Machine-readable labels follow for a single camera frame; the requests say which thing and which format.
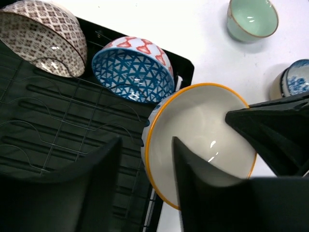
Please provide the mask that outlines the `blue floral bowl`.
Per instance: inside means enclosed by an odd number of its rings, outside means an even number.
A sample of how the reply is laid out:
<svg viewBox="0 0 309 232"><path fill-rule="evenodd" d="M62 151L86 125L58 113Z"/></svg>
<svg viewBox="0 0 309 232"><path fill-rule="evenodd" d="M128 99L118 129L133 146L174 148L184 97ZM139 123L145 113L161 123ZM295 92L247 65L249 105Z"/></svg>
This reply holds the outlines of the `blue floral bowl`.
<svg viewBox="0 0 309 232"><path fill-rule="evenodd" d="M281 92L284 97L309 91L309 60L301 59L292 63L281 80Z"/></svg>

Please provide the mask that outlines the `blue triangle patterned bowl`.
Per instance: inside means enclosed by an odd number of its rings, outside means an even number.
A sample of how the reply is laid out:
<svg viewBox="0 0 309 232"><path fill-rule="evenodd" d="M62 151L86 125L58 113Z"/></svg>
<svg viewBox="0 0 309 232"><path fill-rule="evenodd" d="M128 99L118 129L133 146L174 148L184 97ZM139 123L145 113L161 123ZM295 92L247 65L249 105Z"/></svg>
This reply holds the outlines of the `blue triangle patterned bowl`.
<svg viewBox="0 0 309 232"><path fill-rule="evenodd" d="M91 66L105 88L130 101L157 103L175 90L167 54L147 39L115 39L94 55Z"/></svg>

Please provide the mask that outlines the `mint green bowl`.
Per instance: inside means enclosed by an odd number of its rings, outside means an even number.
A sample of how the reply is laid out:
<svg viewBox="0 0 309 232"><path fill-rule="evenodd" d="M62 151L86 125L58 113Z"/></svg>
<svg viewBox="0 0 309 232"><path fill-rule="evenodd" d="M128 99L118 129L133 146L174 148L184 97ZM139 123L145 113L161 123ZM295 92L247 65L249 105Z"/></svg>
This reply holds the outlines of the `mint green bowl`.
<svg viewBox="0 0 309 232"><path fill-rule="evenodd" d="M268 0L231 0L227 9L227 30L234 39L253 43L273 35L278 13Z"/></svg>

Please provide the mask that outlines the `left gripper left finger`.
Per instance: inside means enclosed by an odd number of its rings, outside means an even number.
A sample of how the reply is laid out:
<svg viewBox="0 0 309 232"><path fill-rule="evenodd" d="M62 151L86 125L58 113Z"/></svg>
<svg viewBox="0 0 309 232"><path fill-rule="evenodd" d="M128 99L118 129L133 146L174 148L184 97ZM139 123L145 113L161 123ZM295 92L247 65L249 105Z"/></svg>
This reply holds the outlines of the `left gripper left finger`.
<svg viewBox="0 0 309 232"><path fill-rule="evenodd" d="M109 229L122 139L40 177L0 176L3 232L106 232Z"/></svg>

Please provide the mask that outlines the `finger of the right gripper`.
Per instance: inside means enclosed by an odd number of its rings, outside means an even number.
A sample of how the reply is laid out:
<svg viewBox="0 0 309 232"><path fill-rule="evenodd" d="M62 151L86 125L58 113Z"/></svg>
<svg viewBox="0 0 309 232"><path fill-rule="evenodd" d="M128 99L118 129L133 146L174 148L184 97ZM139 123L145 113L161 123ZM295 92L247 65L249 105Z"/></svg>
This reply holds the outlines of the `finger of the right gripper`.
<svg viewBox="0 0 309 232"><path fill-rule="evenodd" d="M277 176L309 175L309 94L250 105L226 113Z"/></svg>

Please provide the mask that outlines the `white bowl orange rim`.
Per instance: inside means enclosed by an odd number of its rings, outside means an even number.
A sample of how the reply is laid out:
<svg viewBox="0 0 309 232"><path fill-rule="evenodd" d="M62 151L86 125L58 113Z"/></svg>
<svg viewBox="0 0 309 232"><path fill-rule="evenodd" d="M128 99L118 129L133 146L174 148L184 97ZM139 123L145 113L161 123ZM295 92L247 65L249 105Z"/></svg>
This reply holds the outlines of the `white bowl orange rim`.
<svg viewBox="0 0 309 232"><path fill-rule="evenodd" d="M237 92L215 83L182 88L155 107L142 132L140 153L147 177L165 203L180 208L173 170L173 137L225 172L239 178L251 176L257 153L225 122L227 112L247 107Z"/></svg>

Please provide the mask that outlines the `brown patterned bowl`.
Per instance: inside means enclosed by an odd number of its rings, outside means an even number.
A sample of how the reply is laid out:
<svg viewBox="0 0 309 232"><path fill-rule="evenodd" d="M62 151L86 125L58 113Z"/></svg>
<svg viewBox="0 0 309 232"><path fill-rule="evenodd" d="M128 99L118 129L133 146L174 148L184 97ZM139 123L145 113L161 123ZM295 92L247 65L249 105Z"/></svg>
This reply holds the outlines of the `brown patterned bowl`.
<svg viewBox="0 0 309 232"><path fill-rule="evenodd" d="M79 21L53 2L21 0L3 7L0 40L48 73L71 78L85 72L87 43Z"/></svg>

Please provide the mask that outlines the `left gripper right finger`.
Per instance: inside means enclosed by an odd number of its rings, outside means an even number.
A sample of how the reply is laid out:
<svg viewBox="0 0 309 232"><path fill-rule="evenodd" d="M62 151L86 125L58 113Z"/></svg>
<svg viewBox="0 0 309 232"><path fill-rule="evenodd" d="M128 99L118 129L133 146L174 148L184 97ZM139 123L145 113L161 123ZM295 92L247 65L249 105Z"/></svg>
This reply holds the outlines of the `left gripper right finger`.
<svg viewBox="0 0 309 232"><path fill-rule="evenodd" d="M174 172L185 232L306 232L306 177L230 175L172 139Z"/></svg>

